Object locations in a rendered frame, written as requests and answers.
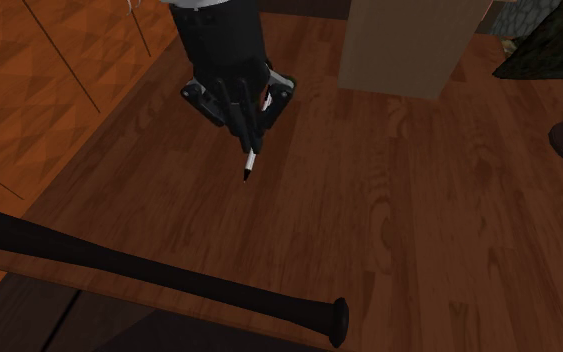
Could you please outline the tan rectangular box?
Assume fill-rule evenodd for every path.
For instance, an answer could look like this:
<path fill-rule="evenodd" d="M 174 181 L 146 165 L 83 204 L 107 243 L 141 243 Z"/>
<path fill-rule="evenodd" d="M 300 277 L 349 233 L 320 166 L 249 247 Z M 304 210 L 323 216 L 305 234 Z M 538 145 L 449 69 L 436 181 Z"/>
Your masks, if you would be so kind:
<path fill-rule="evenodd" d="M 493 0 L 352 0 L 338 86 L 440 96 Z"/>

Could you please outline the dark green mossy object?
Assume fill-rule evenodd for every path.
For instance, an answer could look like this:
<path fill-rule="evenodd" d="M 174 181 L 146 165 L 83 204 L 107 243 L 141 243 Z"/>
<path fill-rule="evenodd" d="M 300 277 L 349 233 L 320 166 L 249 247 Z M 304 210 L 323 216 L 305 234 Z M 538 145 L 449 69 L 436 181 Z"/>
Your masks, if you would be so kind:
<path fill-rule="evenodd" d="M 563 0 L 492 75 L 510 80 L 563 80 Z"/>

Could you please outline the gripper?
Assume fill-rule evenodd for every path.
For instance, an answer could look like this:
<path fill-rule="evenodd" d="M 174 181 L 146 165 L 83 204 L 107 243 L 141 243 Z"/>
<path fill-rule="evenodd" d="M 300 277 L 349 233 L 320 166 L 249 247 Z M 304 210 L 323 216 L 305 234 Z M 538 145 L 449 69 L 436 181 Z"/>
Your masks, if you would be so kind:
<path fill-rule="evenodd" d="M 213 125 L 227 127 L 244 153 L 259 153 L 296 81 L 267 69 L 257 0 L 171 0 L 168 6 L 193 65 L 181 96 Z M 265 87 L 267 107 L 254 101 Z M 230 101 L 240 94 L 239 103 Z"/>

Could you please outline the white and black pen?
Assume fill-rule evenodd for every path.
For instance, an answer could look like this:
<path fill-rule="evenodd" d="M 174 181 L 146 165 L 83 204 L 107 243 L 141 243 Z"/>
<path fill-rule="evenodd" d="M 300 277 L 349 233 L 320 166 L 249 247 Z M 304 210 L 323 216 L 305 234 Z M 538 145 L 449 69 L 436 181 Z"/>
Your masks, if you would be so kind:
<path fill-rule="evenodd" d="M 265 99 L 263 101 L 263 105 L 261 110 L 263 112 L 265 112 L 267 110 L 267 108 L 271 105 L 272 102 L 272 97 L 270 93 L 267 93 L 265 95 Z M 256 154 L 254 153 L 253 150 L 250 150 L 246 159 L 246 163 L 245 163 L 245 167 L 244 167 L 244 173 L 243 173 L 243 182 L 246 183 L 254 166 L 255 163 L 255 159 L 256 159 Z"/>

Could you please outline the black baseball bat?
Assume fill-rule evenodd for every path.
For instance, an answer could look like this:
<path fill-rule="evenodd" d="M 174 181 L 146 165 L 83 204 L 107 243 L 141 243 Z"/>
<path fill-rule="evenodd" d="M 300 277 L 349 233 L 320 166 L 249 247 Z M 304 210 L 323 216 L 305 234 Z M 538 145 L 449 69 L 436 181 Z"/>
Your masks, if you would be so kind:
<path fill-rule="evenodd" d="M 98 269 L 282 319 L 340 347 L 349 306 L 291 297 L 116 251 L 0 212 L 0 250 Z"/>

